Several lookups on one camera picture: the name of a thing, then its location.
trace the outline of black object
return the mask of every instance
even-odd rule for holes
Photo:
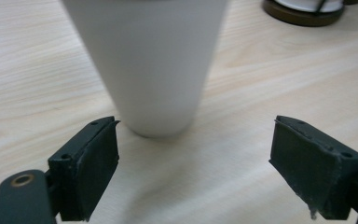
[[[0,224],[89,220],[118,164],[114,117],[97,119],[48,159],[0,185]]]
[[[282,6],[274,0],[264,0],[263,9],[273,18],[299,26],[320,27],[338,21],[344,12],[344,7],[333,12],[321,12],[325,0],[321,0],[314,12],[294,10]]]
[[[276,118],[270,163],[311,212],[339,220],[358,212],[358,152],[308,123]]]

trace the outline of table surface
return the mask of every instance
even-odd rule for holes
[[[233,0],[192,126],[146,139],[117,126],[117,171],[90,223],[332,223],[269,164],[277,115],[358,150],[358,5],[334,25],[272,19]],[[0,182],[115,115],[59,1],[0,0]],[[351,212],[349,221],[357,218]]]

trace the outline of white cup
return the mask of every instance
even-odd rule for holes
[[[124,123],[147,137],[197,110],[227,0],[62,0]]]
[[[279,4],[295,10],[315,12],[321,0],[275,0]],[[327,0],[321,12],[335,12],[343,7],[343,0]]]

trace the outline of round base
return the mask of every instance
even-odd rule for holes
[[[320,27],[330,25],[341,17],[344,7],[335,12],[310,13],[284,7],[274,0],[264,0],[263,9],[273,18],[293,25]]]

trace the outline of wooden table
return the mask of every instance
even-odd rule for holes
[[[303,119],[358,150],[358,5],[334,25],[272,19],[233,0],[200,109],[169,139],[117,127],[120,162],[90,223],[313,222],[268,163],[274,119]],[[0,182],[47,159],[115,106],[62,5],[0,0]]]

